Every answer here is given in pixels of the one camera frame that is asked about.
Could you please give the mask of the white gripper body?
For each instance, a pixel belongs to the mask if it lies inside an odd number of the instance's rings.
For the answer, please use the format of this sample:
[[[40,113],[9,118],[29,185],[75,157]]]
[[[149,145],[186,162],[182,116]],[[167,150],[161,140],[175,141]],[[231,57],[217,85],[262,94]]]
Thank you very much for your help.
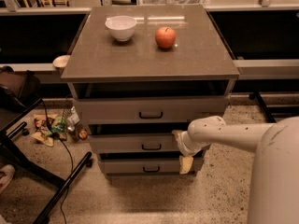
[[[178,149],[184,156],[194,156],[201,150],[186,131],[178,134]]]

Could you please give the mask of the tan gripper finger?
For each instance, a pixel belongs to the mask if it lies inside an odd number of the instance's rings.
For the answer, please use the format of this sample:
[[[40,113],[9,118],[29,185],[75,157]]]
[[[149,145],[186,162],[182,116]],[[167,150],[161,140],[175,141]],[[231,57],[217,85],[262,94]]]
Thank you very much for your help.
[[[176,140],[179,140],[179,138],[181,137],[181,134],[182,134],[182,130],[173,130],[172,134],[175,136]]]
[[[180,164],[179,173],[181,175],[187,174],[192,168],[192,163],[193,163],[192,156],[180,156],[179,157],[179,164]]]

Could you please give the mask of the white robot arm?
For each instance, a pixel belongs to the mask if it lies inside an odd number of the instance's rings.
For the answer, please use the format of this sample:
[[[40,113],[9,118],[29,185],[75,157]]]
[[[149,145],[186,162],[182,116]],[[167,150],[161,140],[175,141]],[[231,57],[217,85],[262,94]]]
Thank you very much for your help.
[[[192,157],[218,143],[254,154],[248,224],[299,224],[299,118],[277,123],[228,125],[219,116],[192,121],[172,134],[182,153],[180,171]]]

